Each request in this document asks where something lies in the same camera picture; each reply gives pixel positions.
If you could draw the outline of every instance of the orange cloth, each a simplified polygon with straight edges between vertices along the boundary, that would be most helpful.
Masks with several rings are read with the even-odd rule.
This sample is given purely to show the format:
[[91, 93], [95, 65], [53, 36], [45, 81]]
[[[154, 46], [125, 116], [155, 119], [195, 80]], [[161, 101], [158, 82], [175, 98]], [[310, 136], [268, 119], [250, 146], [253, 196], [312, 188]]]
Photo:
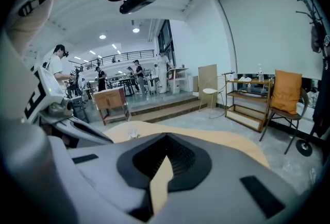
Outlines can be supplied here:
[[300, 97], [302, 74], [275, 70], [275, 88], [271, 105], [273, 108], [296, 114]]

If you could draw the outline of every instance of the metal railing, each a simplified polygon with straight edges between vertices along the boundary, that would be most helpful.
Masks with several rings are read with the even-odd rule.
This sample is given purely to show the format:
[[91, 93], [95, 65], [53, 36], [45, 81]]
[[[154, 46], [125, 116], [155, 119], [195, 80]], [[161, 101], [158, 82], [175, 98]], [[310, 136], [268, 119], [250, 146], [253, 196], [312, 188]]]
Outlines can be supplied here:
[[128, 52], [122, 54], [111, 55], [103, 58], [96, 58], [84, 64], [79, 64], [77, 62], [70, 61], [69, 62], [76, 68], [79, 68], [80, 71], [89, 70], [92, 68], [96, 68], [97, 66], [111, 65], [116, 64], [118, 62], [133, 62], [139, 59], [145, 58], [153, 58], [155, 57], [154, 50], [142, 50], [135, 52]]

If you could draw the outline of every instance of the stairs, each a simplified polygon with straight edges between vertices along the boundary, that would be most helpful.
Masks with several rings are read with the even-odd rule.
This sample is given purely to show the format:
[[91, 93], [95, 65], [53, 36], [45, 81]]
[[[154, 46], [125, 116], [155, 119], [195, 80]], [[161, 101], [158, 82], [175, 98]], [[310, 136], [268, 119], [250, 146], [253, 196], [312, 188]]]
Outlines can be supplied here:
[[[179, 99], [156, 107], [132, 110], [130, 120], [156, 123], [196, 111], [200, 108], [200, 103], [201, 101], [198, 97], [191, 96], [189, 98]], [[206, 106], [207, 104], [202, 104], [201, 108], [205, 108]]]

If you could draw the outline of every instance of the water bottle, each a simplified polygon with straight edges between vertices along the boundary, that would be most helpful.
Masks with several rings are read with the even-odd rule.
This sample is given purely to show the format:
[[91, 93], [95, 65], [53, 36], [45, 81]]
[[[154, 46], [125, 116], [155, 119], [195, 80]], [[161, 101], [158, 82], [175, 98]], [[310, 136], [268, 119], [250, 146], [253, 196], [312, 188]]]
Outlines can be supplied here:
[[263, 71], [261, 69], [261, 64], [259, 64], [259, 71], [258, 71], [258, 76], [259, 76], [259, 82], [263, 82]]

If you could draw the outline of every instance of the gray pants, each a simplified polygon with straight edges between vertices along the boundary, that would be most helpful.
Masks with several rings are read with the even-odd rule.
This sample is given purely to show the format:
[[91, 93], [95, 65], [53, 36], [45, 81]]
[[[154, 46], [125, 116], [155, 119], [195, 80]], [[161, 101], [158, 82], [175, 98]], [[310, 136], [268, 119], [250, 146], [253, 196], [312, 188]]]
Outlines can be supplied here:
[[138, 82], [139, 82], [139, 85], [140, 85], [140, 92], [144, 93], [145, 92], [145, 87], [144, 87], [143, 77], [138, 77]]

